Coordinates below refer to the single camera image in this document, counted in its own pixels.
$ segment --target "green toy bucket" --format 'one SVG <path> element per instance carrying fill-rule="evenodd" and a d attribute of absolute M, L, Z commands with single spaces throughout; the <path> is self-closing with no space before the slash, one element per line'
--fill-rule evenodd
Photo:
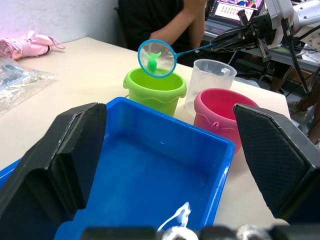
<path fill-rule="evenodd" d="M 131 70 L 124 78 L 123 87 L 129 89 L 129 99 L 173 116 L 179 98 L 187 94 L 187 85 L 178 74 L 154 78 L 141 68 Z"/>

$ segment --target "blue bin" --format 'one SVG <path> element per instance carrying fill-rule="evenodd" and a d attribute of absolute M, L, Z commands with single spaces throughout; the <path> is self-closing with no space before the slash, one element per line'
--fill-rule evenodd
<path fill-rule="evenodd" d="M 190 229 L 212 225 L 234 144 L 122 97 L 107 104 L 107 113 L 87 207 L 63 223 L 54 239 L 79 240 L 87 227 L 157 229 L 185 202 L 191 206 Z M 0 171 L 0 187 L 17 164 Z"/>

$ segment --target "pink bucket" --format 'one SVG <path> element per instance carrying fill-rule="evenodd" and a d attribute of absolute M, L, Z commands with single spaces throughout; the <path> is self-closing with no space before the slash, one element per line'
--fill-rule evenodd
<path fill-rule="evenodd" d="M 194 126 L 231 140 L 235 144 L 235 153 L 241 148 L 235 104 L 258 105 L 251 99 L 234 91 L 211 88 L 200 92 L 194 100 L 196 112 Z"/>

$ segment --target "pink umbrella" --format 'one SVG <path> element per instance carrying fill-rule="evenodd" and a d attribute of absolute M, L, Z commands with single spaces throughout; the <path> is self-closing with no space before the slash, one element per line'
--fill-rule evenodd
<path fill-rule="evenodd" d="M 66 47 L 51 36 L 30 31 L 27 36 L 18 38 L 0 38 L 0 57 L 14 60 L 24 57 L 38 57 L 49 53 L 53 46 L 58 49 Z"/>

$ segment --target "clear plastic cup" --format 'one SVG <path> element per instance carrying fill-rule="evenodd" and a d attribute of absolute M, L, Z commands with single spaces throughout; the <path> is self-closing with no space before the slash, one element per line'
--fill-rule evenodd
<path fill-rule="evenodd" d="M 205 89 L 230 89 L 237 71 L 220 61 L 200 59 L 194 62 L 184 107 L 195 116 L 196 96 Z"/>

